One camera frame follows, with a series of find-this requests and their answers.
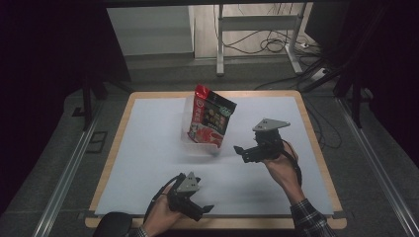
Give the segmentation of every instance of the red and black food package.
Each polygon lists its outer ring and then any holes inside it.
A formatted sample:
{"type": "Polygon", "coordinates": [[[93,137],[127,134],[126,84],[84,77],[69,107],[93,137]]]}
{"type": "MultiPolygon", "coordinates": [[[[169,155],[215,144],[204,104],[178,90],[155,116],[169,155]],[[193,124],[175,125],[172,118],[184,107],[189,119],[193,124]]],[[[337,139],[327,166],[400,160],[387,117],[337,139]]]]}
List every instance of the red and black food package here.
{"type": "Polygon", "coordinates": [[[195,89],[192,121],[188,135],[198,143],[221,146],[230,116],[236,104],[205,86],[195,89]]]}

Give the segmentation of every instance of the white metal stand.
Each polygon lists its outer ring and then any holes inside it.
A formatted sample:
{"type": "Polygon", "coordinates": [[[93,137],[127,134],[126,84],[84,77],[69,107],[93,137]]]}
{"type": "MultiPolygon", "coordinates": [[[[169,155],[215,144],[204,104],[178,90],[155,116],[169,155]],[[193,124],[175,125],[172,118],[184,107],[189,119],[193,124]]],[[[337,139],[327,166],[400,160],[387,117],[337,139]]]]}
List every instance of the white metal stand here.
{"type": "Polygon", "coordinates": [[[297,15],[285,16],[235,16],[222,17],[223,5],[219,5],[218,13],[218,47],[216,54],[216,75],[224,75],[224,44],[222,42],[223,32],[237,31],[285,31],[292,30],[293,36],[285,45],[287,55],[296,74],[302,73],[298,60],[295,57],[294,46],[296,38],[301,27],[302,18],[304,17],[305,6],[303,3],[297,15]]]}

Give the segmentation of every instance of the hand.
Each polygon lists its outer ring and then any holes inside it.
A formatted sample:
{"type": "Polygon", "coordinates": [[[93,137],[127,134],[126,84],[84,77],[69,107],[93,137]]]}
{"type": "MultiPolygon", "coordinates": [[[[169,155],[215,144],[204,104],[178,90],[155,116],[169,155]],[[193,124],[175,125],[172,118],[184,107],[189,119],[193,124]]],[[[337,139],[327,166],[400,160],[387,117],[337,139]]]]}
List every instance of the hand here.
{"type": "Polygon", "coordinates": [[[163,191],[163,195],[157,199],[145,223],[142,225],[149,237],[165,232],[182,216],[181,212],[171,211],[169,208],[169,201],[166,195],[170,188],[169,186],[163,191]]]}
{"type": "MultiPolygon", "coordinates": [[[[284,150],[294,156],[298,161],[298,156],[293,151],[293,147],[284,142],[284,150]]],[[[305,199],[304,193],[298,184],[296,172],[291,161],[283,154],[275,160],[263,160],[272,178],[283,188],[291,204],[296,204],[305,199]]]]}

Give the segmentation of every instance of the sleeve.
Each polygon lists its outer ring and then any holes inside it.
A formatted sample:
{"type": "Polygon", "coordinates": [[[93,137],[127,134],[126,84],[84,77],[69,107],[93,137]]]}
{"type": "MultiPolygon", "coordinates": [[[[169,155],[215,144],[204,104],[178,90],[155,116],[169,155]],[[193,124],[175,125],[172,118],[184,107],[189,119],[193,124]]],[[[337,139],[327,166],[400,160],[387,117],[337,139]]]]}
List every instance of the sleeve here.
{"type": "Polygon", "coordinates": [[[299,237],[335,237],[337,236],[327,219],[318,212],[308,201],[303,200],[291,206],[293,224],[299,237]]]}
{"type": "Polygon", "coordinates": [[[126,237],[148,237],[148,235],[141,226],[138,229],[131,231],[126,237]]]}

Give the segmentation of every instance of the person's left hand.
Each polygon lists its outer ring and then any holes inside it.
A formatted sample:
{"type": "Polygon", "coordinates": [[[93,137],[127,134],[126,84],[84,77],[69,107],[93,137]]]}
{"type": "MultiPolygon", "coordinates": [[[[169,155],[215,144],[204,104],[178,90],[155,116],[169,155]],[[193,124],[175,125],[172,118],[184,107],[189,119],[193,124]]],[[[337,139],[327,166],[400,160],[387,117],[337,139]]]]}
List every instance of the person's left hand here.
{"type": "Polygon", "coordinates": [[[165,232],[182,216],[181,212],[171,211],[169,208],[169,200],[166,195],[170,188],[169,186],[163,191],[163,195],[157,199],[145,223],[142,225],[148,237],[165,232]]]}

